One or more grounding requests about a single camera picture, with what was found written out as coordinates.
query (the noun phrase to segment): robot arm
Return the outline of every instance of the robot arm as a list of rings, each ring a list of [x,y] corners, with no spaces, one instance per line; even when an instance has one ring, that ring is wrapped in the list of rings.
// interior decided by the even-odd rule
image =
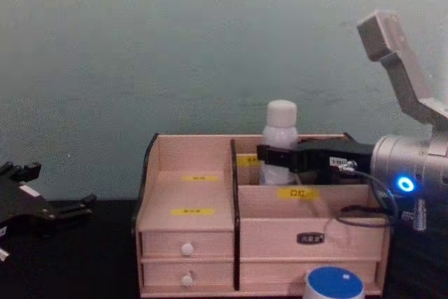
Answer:
[[[371,173],[394,192],[415,198],[448,196],[448,106],[431,95],[398,14],[375,11],[358,23],[370,60],[379,61],[390,78],[400,108],[420,123],[431,124],[430,139],[383,137],[372,154]]]

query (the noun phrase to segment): white bottle cap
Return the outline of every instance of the white bottle cap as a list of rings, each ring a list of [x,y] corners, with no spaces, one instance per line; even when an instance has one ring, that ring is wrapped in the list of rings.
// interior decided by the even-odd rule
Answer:
[[[297,105],[279,99],[267,105],[267,124],[272,127],[294,127],[297,122]]]

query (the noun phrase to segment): black edge trim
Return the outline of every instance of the black edge trim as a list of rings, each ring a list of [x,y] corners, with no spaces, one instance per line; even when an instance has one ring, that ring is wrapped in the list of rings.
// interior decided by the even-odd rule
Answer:
[[[232,189],[233,189],[233,208],[234,208],[234,246],[233,246],[233,287],[239,291],[239,242],[240,242],[240,218],[239,218],[239,200],[238,200],[238,169],[237,169],[237,149],[235,140],[230,141],[232,150]]]
[[[348,134],[347,132],[344,132],[343,133],[343,135],[345,136],[345,137],[347,137],[349,140],[351,140],[351,141],[356,141],[350,134]]]
[[[395,232],[394,232],[395,228],[389,228],[389,248],[388,248],[388,256],[387,256],[387,261],[386,261],[386,274],[384,275],[384,285],[383,285],[383,289],[382,289],[382,295],[378,296],[378,298],[389,298],[389,295],[391,295],[392,293],[389,293],[389,282],[390,282],[390,274],[391,274],[391,261],[392,261],[392,257],[393,255],[395,255],[396,253],[396,239],[395,239]]]
[[[143,202],[143,196],[145,195],[145,186],[146,186],[146,174],[148,172],[148,161],[149,154],[151,153],[151,149],[155,143],[155,140],[159,136],[158,133],[154,134],[154,137],[149,142],[148,147],[146,148],[145,157],[143,159],[143,169],[141,171],[141,182],[140,182],[140,190],[139,196],[137,197],[134,211],[132,212],[132,220],[131,220],[131,236],[135,238],[135,226],[137,224],[137,216],[139,215],[141,203]]]

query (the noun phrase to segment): blue led ring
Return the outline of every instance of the blue led ring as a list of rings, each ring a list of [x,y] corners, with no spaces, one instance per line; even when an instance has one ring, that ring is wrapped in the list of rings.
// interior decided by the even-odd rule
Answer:
[[[412,192],[414,190],[414,183],[406,176],[400,177],[397,181],[397,185],[403,192]]]

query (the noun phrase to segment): drawer knob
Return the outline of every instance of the drawer knob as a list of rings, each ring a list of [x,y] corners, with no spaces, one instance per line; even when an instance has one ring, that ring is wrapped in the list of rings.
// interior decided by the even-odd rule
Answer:
[[[181,285],[184,287],[191,287],[193,285],[193,277],[191,277],[191,273],[187,273],[182,277]]]
[[[184,256],[191,256],[193,254],[194,250],[195,250],[195,248],[190,243],[185,243],[181,247],[181,252]]]

